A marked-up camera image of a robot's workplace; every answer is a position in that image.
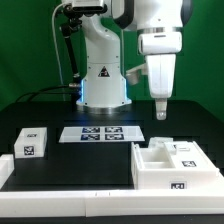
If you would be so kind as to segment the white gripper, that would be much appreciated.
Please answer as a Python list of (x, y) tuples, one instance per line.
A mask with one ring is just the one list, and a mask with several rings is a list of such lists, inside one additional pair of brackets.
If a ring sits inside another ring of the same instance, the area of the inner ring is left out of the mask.
[(140, 34), (138, 48), (145, 57), (150, 95), (156, 99), (156, 118), (165, 120), (167, 100), (159, 98), (170, 98), (172, 95), (176, 54), (182, 49), (182, 34)]

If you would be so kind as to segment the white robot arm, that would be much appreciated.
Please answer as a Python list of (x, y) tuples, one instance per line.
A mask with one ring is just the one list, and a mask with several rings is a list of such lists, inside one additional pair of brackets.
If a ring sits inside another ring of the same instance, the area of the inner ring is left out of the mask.
[(148, 77), (156, 117), (167, 117), (173, 92), (182, 29), (192, 15), (192, 0), (61, 0), (68, 22), (66, 38), (84, 34), (86, 74), (73, 77), (80, 87), (76, 105), (98, 114), (122, 111), (132, 104), (127, 87)]

